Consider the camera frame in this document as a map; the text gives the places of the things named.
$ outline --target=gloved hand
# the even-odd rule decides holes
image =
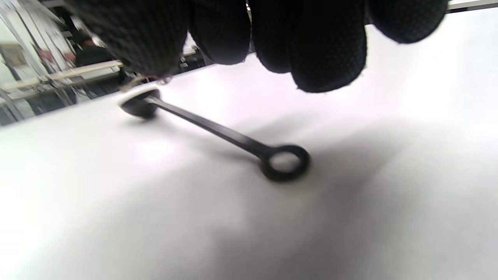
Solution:
[[[142,75],[176,67],[187,30],[213,61],[242,62],[251,23],[245,0],[65,0],[110,52]],[[306,92],[354,81],[365,66],[365,13],[387,37],[413,43],[430,35],[448,0],[249,0],[261,63],[291,72]]]

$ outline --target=black tool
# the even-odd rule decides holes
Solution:
[[[198,125],[257,156],[261,160],[260,167],[263,174],[272,181],[283,182],[297,179],[306,172],[310,165],[310,155],[305,149],[299,146],[267,146],[236,131],[162,101],[159,90],[151,90],[139,94],[121,105],[121,109],[128,114],[143,119],[153,118],[157,108],[161,108]],[[273,167],[273,161],[277,155],[281,154],[292,154],[299,160],[299,163],[294,165],[291,170],[277,170]]]

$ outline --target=white table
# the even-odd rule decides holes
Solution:
[[[474,8],[483,5],[497,4],[498,0],[451,0],[449,9]]]
[[[161,87],[306,147],[290,184],[166,112],[125,114],[121,94],[3,129],[0,279],[495,280],[497,24],[497,9],[451,14],[416,45],[368,26],[366,70],[326,95],[255,57]]]

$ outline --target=metal rod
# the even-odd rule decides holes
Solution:
[[[156,97],[147,97],[146,101],[162,108],[184,120],[187,120],[211,133],[214,135],[223,138],[224,140],[254,154],[257,157],[262,157],[265,155],[265,152],[271,149],[269,146],[258,142],[252,138],[249,138],[243,134],[240,134],[234,130],[231,130],[227,127],[219,125],[213,121],[200,117],[196,114],[193,114],[189,111],[176,107],[174,105],[168,104],[159,98]]]

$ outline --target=black glove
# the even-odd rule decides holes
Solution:
[[[176,67],[187,30],[213,61],[242,62],[251,23],[245,0],[66,0],[124,65],[164,76]],[[430,35],[448,0],[249,0],[261,63],[291,72],[306,92],[354,81],[367,55],[365,13],[387,37],[413,43]]]

